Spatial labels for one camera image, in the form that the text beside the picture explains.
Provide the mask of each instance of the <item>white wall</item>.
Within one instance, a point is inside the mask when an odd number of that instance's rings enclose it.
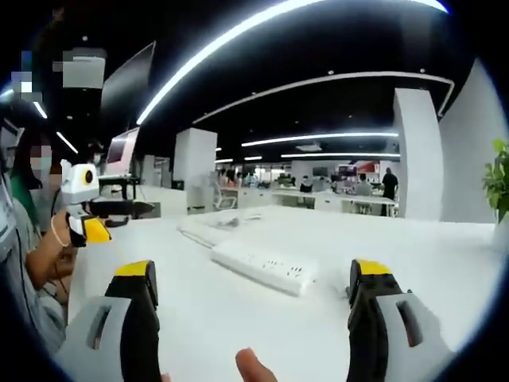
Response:
[[[394,125],[399,131],[399,215],[439,221],[444,164],[437,115],[426,90],[396,89]]]
[[[507,121],[489,75],[476,60],[463,89],[440,121],[444,152],[443,221],[494,222],[484,191],[492,141],[507,140]]]
[[[291,174],[292,177],[295,177],[295,184],[300,185],[302,182],[302,178],[307,175],[308,177],[313,177],[313,168],[314,167],[327,167],[328,173],[333,173],[337,166],[339,165],[347,165],[350,161],[346,160],[330,160],[330,161],[292,161],[292,169]]]

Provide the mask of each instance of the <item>power strip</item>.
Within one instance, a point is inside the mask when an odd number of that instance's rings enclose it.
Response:
[[[227,240],[212,249],[212,260],[263,285],[300,296],[317,274],[313,261],[295,260]]]

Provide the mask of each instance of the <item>pillar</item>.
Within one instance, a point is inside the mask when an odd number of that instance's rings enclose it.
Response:
[[[399,132],[401,154],[399,216],[439,221],[444,163],[440,129],[429,92],[396,89],[394,125]]]
[[[142,163],[142,184],[153,185],[154,184],[154,164],[155,157],[153,155],[146,155],[143,157]]]
[[[210,185],[208,179],[216,170],[217,133],[190,128],[177,134],[173,159],[173,180],[184,181],[188,207],[205,207]]]
[[[292,177],[295,178],[295,185],[298,187],[302,183],[302,178],[307,175],[313,177],[313,165],[311,161],[292,161]]]

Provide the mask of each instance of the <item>white robot head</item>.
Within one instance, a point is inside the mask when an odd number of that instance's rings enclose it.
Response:
[[[99,197],[99,179],[92,164],[74,165],[70,169],[62,165],[62,198],[66,205],[77,205]]]

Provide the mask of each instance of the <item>cable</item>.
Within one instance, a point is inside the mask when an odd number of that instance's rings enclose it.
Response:
[[[19,231],[17,230],[17,228],[16,228],[16,236],[17,236],[17,245],[18,245],[17,248],[18,248],[18,252],[19,252],[19,271],[20,271],[20,274],[21,274],[21,287],[23,289],[23,296],[25,297],[26,309],[29,312],[30,321],[32,322],[33,328],[35,329],[35,331],[37,333],[39,333],[39,331],[37,330],[37,326],[35,325],[35,321],[33,320],[33,317],[32,317],[32,310],[30,309],[29,299],[26,296],[25,275],[23,273],[23,260],[22,260],[23,252],[22,252],[22,249],[21,249],[21,237],[19,236]]]
[[[51,216],[55,215],[55,205],[56,205],[56,199],[58,198],[58,194],[60,193],[61,188],[59,187],[58,190],[55,192],[55,196],[53,197],[53,203],[51,204]]]
[[[58,267],[56,266],[56,263],[55,263],[55,273],[56,273],[56,277],[58,278],[58,282],[62,286],[62,289],[64,290],[65,294],[67,296],[69,296],[69,293],[67,292],[67,289],[65,289],[64,283],[62,282],[62,278],[60,277],[60,274],[58,273]]]

